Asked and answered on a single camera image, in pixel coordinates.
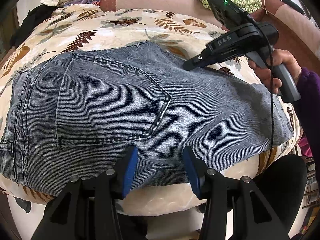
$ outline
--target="silver bolt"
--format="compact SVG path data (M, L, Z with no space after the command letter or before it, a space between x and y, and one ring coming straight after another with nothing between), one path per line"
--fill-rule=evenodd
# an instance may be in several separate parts
M108 169L108 170L106 170L106 174L107 175L113 175L113 174L115 174L115 170L114 169Z
M208 169L207 170L207 174L208 175L214 175L214 174L216 174L216 171L214 169Z
M71 176L71 178L70 178L70 181L72 182L72 183L76 183L77 181L79 180L79 177L78 176Z
M248 176L243 176L242 177L242 180L245 182L245 183L249 183L251 181L251 179L248 177Z

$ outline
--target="leaf print bedspread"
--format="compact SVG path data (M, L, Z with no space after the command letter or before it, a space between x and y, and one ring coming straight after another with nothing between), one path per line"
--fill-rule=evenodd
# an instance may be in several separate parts
M91 4L72 5L55 10L50 19L39 24L32 34L10 55L0 69L0 138L6 126L12 94L12 80L41 62L66 51L100 50L129 46L140 41L156 43L162 50L189 59L199 54L213 38L225 33L215 25L173 12L154 9L122 9L102 12ZM211 65L217 71L234 75L248 83L260 83L245 57ZM254 177L269 163L288 154L295 146L300 126L291 104L283 104L284 112L293 126L294 137L285 145L238 163L224 171L228 177ZM34 203L47 203L52 196L23 187L0 174L0 188L5 193ZM130 192L118 202L130 215L160 215L185 210L201 203L193 195L189 184L146 187Z

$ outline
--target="gray handle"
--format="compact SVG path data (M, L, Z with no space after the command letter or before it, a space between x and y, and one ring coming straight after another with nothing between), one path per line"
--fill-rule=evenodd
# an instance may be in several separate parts
M293 103L301 99L296 84L285 65L275 66L273 68L273 76L282 81L282 86L279 90L284 103Z

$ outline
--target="striped denim texture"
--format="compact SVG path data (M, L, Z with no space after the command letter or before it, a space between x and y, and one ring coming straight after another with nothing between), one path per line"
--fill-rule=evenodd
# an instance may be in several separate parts
M72 175L92 178L138 147L132 188L187 183L182 150L221 171L269 148L270 94L145 41L66 52L18 74L0 143L0 172L57 195ZM293 133L274 97L274 146Z

